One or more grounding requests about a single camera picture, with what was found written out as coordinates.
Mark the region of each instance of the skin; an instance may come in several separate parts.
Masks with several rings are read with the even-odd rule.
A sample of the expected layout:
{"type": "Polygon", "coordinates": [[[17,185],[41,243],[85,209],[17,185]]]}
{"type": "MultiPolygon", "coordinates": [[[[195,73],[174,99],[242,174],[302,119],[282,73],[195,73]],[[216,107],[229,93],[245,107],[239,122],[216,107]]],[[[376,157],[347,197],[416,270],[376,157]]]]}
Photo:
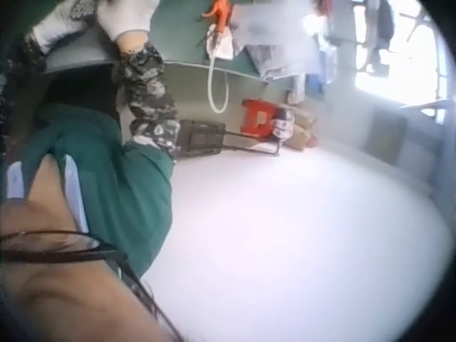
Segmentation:
{"type": "MultiPolygon", "coordinates": [[[[140,49],[142,32],[116,41],[121,52],[140,49]]],[[[27,199],[1,207],[1,234],[76,230],[56,161],[42,160],[27,199]]],[[[2,265],[5,287],[45,341],[168,341],[158,322],[103,261],[67,265],[2,265]]]]}

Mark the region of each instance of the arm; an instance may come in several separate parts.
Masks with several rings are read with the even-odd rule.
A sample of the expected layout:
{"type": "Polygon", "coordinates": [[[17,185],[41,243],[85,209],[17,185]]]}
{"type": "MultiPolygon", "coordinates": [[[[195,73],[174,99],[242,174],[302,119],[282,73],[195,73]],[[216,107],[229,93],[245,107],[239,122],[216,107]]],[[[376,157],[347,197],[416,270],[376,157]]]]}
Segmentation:
{"type": "Polygon", "coordinates": [[[175,160],[177,111],[163,79],[162,58],[147,37],[158,5],[158,0],[100,0],[97,17],[120,51],[117,77],[135,117],[130,125],[133,140],[175,160]]]}
{"type": "Polygon", "coordinates": [[[130,125],[133,140],[177,157],[180,124],[174,100],[163,80],[164,66],[158,51],[144,32],[126,32],[116,40],[120,50],[119,76],[135,119],[130,125]]]}

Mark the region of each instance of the green shirt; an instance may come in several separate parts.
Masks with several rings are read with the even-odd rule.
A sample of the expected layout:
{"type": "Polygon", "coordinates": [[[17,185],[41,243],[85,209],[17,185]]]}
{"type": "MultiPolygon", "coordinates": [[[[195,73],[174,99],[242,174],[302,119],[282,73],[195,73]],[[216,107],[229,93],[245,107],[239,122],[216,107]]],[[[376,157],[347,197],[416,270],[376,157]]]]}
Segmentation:
{"type": "Polygon", "coordinates": [[[142,276],[165,241],[172,222],[170,178],[174,162],[161,150],[122,144],[114,119],[94,110],[47,105],[47,125],[20,157],[25,195],[45,154],[52,154],[65,180],[65,156],[78,177],[88,229],[128,256],[142,276]]]}

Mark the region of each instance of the white tile floor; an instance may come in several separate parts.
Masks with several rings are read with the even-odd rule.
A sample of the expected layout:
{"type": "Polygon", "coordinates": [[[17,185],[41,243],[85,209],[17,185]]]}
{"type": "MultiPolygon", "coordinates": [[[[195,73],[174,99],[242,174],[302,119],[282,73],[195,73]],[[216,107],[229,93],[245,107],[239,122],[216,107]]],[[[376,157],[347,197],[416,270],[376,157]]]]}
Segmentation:
{"type": "Polygon", "coordinates": [[[145,279],[195,341],[393,341],[454,245],[428,198],[319,148],[188,160],[172,182],[145,279]]]}

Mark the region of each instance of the window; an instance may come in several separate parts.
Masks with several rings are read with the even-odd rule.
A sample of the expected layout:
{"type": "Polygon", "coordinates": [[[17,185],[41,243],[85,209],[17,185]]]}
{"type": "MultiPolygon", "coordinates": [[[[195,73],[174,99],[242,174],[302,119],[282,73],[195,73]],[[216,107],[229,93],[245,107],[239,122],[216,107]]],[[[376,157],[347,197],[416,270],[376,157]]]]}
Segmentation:
{"type": "MultiPolygon", "coordinates": [[[[445,42],[417,0],[389,0],[394,12],[395,33],[387,51],[380,51],[381,63],[389,66],[388,77],[358,72],[356,86],[404,105],[433,102],[447,97],[445,42]]],[[[356,66],[366,62],[365,7],[353,2],[356,23],[356,66]]],[[[436,110],[423,110],[432,117],[436,110]]]]}

